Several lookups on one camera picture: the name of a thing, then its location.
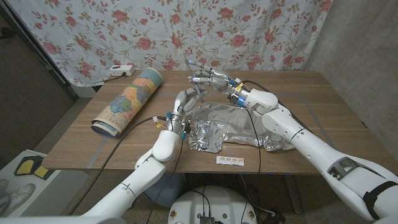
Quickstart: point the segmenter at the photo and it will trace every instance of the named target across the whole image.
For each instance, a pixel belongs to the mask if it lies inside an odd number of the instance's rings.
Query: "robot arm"
[[[228,95],[232,104],[251,108],[266,129],[292,145],[321,173],[330,187],[358,215],[374,220],[398,213],[398,177],[371,161],[333,149],[293,119],[290,111],[278,104],[272,93],[249,91],[237,78],[215,71],[204,64],[190,82],[213,86]]]
[[[121,217],[138,195],[156,183],[166,170],[163,164],[174,158],[174,148],[178,145],[180,134],[184,139],[189,132],[189,124],[183,120],[185,112],[193,109],[199,100],[199,94],[203,97],[207,93],[204,88],[200,89],[200,93],[193,88],[181,91],[176,97],[172,112],[168,113],[168,130],[160,132],[152,149],[136,162],[135,171],[83,216]]]

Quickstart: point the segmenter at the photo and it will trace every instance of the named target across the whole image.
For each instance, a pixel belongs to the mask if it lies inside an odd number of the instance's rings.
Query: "wooden table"
[[[73,122],[59,142],[43,161],[48,169],[85,170],[96,152],[100,151],[92,166],[99,169],[115,146],[117,139],[104,137],[91,130],[91,120],[96,117],[140,72],[132,77],[104,84]],[[165,116],[170,111],[177,93],[186,90],[187,71],[161,71],[163,84],[146,102],[132,123],[152,116]],[[319,72],[238,72],[229,71],[234,77],[252,80],[268,88],[300,118],[317,136],[337,150],[377,162],[398,174],[398,164],[381,146],[380,142],[362,124],[333,87]],[[226,95],[211,87],[206,101],[229,104]],[[161,129],[148,121],[134,129],[121,143],[110,159],[107,170],[133,170],[138,158],[155,143]],[[261,153],[263,174],[318,174],[317,170],[295,149]],[[216,156],[243,157],[245,164],[226,166],[216,164]],[[172,171],[176,159],[166,164]],[[224,143],[218,154],[200,152],[183,145],[176,172],[257,173],[258,148],[247,145]]]

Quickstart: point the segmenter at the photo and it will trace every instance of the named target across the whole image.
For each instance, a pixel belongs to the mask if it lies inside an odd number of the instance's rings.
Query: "crumpled aluminum foil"
[[[260,146],[267,151],[294,148],[284,138],[266,130],[261,118],[249,111]],[[190,149],[217,153],[221,151],[223,142],[258,146],[249,114],[244,108],[208,102],[194,108],[187,119],[191,123],[188,138]]]

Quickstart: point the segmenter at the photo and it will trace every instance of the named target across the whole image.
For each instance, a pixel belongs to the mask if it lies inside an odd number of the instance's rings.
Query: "power strip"
[[[132,76],[134,73],[135,69],[132,65],[113,65],[111,69],[112,76],[121,76],[123,72],[126,72],[126,76]]]

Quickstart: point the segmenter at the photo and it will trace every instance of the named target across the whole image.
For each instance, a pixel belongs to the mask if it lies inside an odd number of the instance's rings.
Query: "white fabric backdrop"
[[[112,65],[187,70],[182,54],[225,70],[300,70],[331,3],[9,0],[76,86],[101,85]]]

